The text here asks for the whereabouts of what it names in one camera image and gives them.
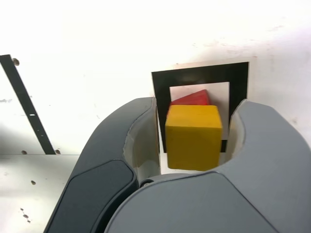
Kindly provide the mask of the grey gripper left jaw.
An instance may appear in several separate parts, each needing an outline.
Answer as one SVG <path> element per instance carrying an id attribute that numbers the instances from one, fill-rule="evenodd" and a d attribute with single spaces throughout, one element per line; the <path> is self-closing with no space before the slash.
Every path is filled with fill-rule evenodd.
<path id="1" fill-rule="evenodd" d="M 106 117 L 87 141 L 47 233 L 102 233 L 140 183 L 161 174 L 155 98 L 132 100 Z"/>

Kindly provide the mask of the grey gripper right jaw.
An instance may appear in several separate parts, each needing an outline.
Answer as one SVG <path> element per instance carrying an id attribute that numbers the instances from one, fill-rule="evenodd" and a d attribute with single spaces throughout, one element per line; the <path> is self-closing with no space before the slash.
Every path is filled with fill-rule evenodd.
<path id="1" fill-rule="evenodd" d="M 223 165 L 136 191 L 106 232 L 310 232 L 311 150 L 302 135 L 272 107 L 244 100 L 228 144 Z"/>

